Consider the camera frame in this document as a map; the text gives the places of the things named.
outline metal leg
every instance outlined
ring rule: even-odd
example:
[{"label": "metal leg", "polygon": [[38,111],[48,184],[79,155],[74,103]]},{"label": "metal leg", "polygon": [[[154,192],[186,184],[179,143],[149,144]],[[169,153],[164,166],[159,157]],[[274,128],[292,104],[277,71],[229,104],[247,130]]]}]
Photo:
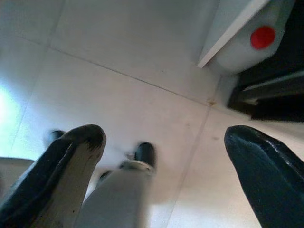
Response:
[{"label": "metal leg", "polygon": [[141,228],[147,218],[147,195],[154,168],[125,161],[84,202],[76,228]]}]

